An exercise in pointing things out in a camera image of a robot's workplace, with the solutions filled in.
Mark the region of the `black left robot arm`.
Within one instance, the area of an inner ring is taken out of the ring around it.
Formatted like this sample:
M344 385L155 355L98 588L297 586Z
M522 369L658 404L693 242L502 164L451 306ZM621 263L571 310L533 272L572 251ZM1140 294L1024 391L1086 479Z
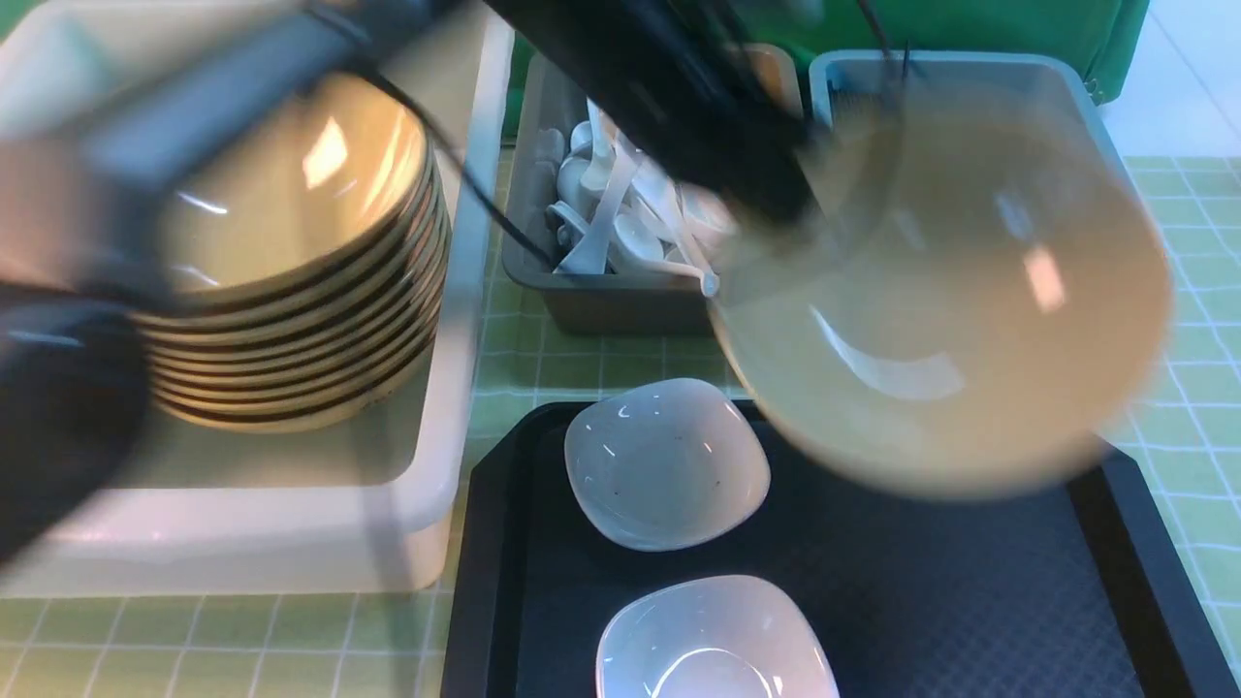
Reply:
M305 1L2 142L2 564L127 465L149 415L133 312L175 304L163 202L294 93L377 65L458 1Z

